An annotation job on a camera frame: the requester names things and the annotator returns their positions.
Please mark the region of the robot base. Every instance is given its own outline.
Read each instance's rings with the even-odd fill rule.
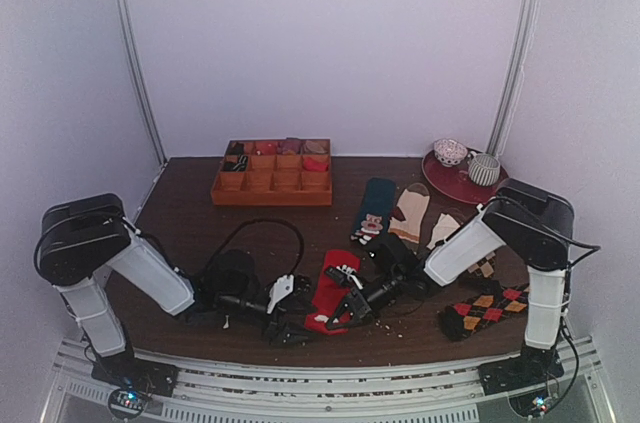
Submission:
[[[564,375],[562,363],[556,354],[547,371],[527,371],[531,360],[523,356],[485,363],[478,367],[480,382],[485,395],[494,395],[505,391],[518,390],[528,386],[544,384],[550,376],[560,378]]]
[[[178,378],[178,368],[165,363],[155,361],[135,360],[136,379],[133,381],[133,389],[143,393],[172,396]],[[100,365],[93,365],[91,377],[94,380],[113,384],[113,378],[104,371]]]

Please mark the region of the white wall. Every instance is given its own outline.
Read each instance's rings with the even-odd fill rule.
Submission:
[[[105,191],[133,211],[157,165],[114,0],[0,1],[0,419],[23,423],[72,326],[33,270],[43,212]]]
[[[593,334],[621,421],[640,413],[640,0],[541,0],[503,160],[576,209],[603,246],[574,273],[571,320]]]
[[[485,148],[520,0],[130,0],[168,154],[327,136],[340,154]]]

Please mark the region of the patterned bowl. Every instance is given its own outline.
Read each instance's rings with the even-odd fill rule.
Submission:
[[[459,165],[469,153],[466,146],[451,138],[436,141],[433,144],[433,151],[442,166],[446,167]]]

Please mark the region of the metal pole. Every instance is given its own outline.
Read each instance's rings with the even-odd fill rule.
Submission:
[[[151,104],[149,102],[149,95],[147,93],[147,87],[144,83],[144,77],[142,74],[142,68],[140,66],[140,58],[138,56],[138,50],[136,49],[136,43],[133,36],[133,27],[131,25],[131,15],[129,14],[129,5],[127,0],[116,0],[118,4],[118,13],[120,16],[120,26],[122,30],[122,36],[124,37],[124,44],[127,53],[127,61],[129,63],[129,72],[131,73],[131,80],[138,100],[138,106],[142,113],[144,126],[147,130],[147,134],[151,139],[153,150],[158,159],[160,166],[167,162],[167,157],[162,147],[162,141],[160,140],[160,134],[158,133],[158,127],[156,125],[155,118],[153,117],[153,111],[151,110]]]
[[[531,30],[538,0],[522,0],[520,17],[516,30],[516,38],[511,52],[511,61],[507,70],[507,77],[502,90],[500,106],[487,146],[487,153],[499,156],[501,143],[504,144],[511,127],[511,116],[516,104],[518,82],[522,73],[522,64],[530,43]]]

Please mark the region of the beige sock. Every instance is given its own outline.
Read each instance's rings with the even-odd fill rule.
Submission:
[[[429,206],[429,190],[422,183],[412,183],[398,198],[391,212],[389,233],[395,233],[414,252],[420,244],[420,228]]]
[[[460,224],[453,219],[451,215],[441,214],[438,218],[438,223],[433,227],[431,233],[431,241],[427,245],[427,248],[433,250],[438,241],[444,240],[454,231],[460,228]],[[474,263],[467,270],[469,276],[477,276],[479,278],[492,278],[495,267],[495,253],[491,252],[479,262]]]

